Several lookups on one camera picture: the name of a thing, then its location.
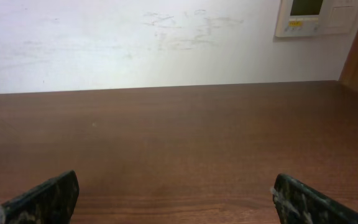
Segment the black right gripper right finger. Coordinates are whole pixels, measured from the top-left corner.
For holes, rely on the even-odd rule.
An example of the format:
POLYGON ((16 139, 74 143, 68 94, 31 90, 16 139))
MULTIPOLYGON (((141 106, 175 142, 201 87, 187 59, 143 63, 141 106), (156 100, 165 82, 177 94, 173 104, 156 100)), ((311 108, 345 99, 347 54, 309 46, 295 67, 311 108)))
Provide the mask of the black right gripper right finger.
POLYGON ((287 174, 277 175, 272 195, 281 224, 358 224, 358 212, 287 174))

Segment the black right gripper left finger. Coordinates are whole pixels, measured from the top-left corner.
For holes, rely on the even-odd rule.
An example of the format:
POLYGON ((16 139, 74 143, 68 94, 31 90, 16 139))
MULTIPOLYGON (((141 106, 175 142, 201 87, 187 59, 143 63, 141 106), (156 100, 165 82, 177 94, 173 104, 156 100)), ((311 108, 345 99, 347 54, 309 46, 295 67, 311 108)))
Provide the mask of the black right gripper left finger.
POLYGON ((75 171, 64 172, 0 203, 0 224, 69 224, 78 196, 75 171))

